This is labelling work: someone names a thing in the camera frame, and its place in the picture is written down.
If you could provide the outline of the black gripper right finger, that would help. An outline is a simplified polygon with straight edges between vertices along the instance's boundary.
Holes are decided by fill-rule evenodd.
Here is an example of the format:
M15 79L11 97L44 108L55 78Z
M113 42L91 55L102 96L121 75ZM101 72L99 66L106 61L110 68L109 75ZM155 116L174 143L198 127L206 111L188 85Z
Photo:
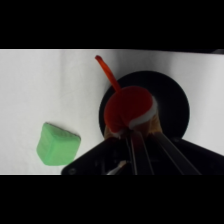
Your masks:
M163 133L153 133L152 137L160 145L166 156L171 160L171 162L182 175L200 175L198 169Z

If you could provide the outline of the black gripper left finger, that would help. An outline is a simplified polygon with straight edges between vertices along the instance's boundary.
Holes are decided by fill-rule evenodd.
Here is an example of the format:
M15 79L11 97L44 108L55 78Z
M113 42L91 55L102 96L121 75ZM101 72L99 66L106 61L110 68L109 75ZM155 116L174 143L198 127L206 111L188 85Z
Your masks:
M140 132L130 132L126 138L129 163L133 175L153 175L149 154Z

